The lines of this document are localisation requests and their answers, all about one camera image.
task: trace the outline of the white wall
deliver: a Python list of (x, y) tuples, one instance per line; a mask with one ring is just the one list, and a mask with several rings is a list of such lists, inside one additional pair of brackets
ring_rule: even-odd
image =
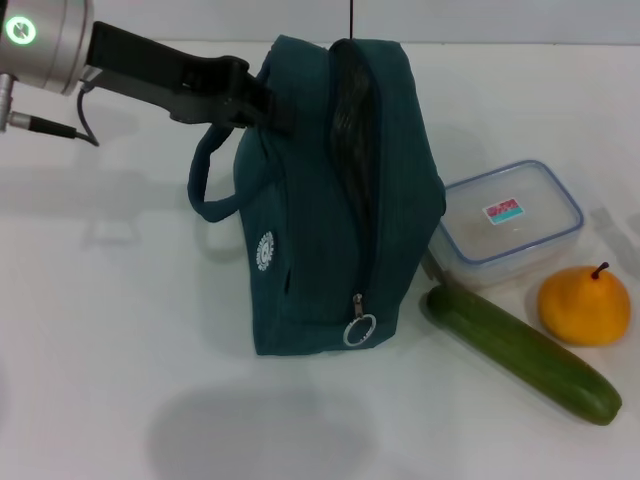
[(348, 0), (94, 0), (95, 18), (163, 40), (330, 42), (349, 35)]
[(355, 0), (355, 35), (410, 42), (639, 44), (637, 0)]

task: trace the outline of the white logo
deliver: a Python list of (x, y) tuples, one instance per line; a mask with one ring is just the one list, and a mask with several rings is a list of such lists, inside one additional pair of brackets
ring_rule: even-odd
[(258, 270), (264, 272), (271, 264), (273, 258), (273, 234), (265, 233), (258, 243), (258, 251), (256, 252), (256, 263)]

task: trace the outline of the fruit stem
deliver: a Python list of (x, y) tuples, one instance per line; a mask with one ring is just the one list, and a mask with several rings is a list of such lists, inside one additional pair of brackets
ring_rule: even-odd
[(600, 272), (605, 268), (609, 268), (609, 264), (607, 262), (604, 262), (602, 265), (600, 265), (596, 269), (596, 271), (591, 274), (591, 278), (593, 278), (594, 280), (597, 280), (598, 278), (600, 278)]

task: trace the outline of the green indicator light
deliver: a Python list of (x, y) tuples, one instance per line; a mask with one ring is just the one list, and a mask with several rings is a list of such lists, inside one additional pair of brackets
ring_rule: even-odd
[(18, 45), (29, 45), (36, 39), (36, 26), (26, 17), (13, 17), (4, 26), (9, 40)]

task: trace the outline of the plastic food container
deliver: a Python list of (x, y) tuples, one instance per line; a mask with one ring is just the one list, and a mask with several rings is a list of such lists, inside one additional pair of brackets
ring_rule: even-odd
[(542, 162), (525, 160), (446, 189), (429, 250), (461, 284), (479, 288), (546, 264), (577, 240), (582, 210)]

